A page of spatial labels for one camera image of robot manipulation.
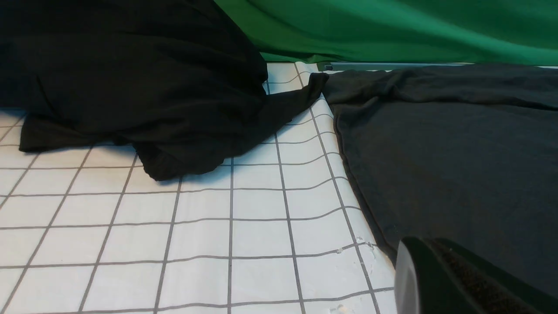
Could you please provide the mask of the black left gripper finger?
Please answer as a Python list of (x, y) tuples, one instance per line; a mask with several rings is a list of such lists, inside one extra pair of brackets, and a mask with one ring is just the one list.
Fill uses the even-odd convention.
[(399, 241), (394, 294), (399, 314), (555, 314), (557, 299), (455, 242)]

